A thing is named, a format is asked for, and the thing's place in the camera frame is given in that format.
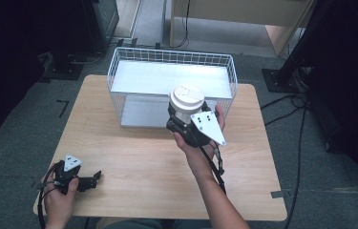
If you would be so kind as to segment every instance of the white plastic lid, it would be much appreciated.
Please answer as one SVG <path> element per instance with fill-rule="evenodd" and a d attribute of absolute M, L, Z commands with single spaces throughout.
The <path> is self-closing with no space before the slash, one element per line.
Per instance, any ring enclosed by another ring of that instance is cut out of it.
<path fill-rule="evenodd" d="M 173 108 L 177 112 L 189 115 L 200 110 L 204 98 L 201 89 L 190 84 L 180 84 L 170 93 Z"/>

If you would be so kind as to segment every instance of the white mounting plate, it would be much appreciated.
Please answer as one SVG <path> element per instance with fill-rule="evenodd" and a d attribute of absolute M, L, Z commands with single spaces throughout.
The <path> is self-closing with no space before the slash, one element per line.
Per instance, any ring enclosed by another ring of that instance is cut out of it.
<path fill-rule="evenodd" d="M 225 138 L 223 137 L 220 124 L 215 117 L 214 112 L 203 112 L 191 115 L 191 120 L 197 126 L 199 131 L 209 138 L 216 141 L 221 146 L 226 145 Z"/>
<path fill-rule="evenodd" d="M 63 167 L 63 171 L 68 172 L 75 167 L 79 166 L 83 161 L 78 159 L 77 157 L 71 155 L 65 155 L 65 166 Z"/>

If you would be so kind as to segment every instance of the wire basket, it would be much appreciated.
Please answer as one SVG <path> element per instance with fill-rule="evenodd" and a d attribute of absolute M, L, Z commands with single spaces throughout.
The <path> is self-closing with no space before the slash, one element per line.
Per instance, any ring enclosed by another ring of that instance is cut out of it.
<path fill-rule="evenodd" d="M 108 88 L 121 126 L 164 128 L 169 93 L 181 83 L 197 85 L 224 116 L 235 98 L 238 79 L 231 55 L 116 48 Z"/>

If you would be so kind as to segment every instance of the person's left hand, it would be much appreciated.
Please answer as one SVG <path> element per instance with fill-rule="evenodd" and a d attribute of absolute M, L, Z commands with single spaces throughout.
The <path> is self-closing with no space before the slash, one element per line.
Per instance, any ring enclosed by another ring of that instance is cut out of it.
<path fill-rule="evenodd" d="M 45 210 L 48 222 L 46 228 L 65 228 L 74 211 L 74 196 L 78 186 L 78 178 L 74 178 L 69 183 L 68 194 L 63 195 L 55 189 L 53 184 L 53 173 L 47 180 L 49 183 L 44 189 Z"/>

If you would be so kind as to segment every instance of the desk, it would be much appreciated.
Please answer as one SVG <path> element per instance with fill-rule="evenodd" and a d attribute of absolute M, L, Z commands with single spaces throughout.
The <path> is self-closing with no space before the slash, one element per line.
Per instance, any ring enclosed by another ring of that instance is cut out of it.
<path fill-rule="evenodd" d="M 88 75 L 53 156 L 53 162 L 66 154 L 82 159 L 81 177 L 103 172 L 95 189 L 76 195 L 74 215 L 208 219 L 185 155 L 169 131 L 118 123 L 107 77 Z M 271 196 L 281 188 L 253 86 L 240 85 L 223 133 L 228 197 L 245 219 L 284 220 L 283 198 Z"/>
<path fill-rule="evenodd" d="M 189 0 L 172 0 L 170 46 L 174 46 L 175 17 L 185 17 Z M 266 25 L 274 51 L 280 55 L 292 35 L 310 17 L 315 0 L 196 0 L 189 17 Z"/>

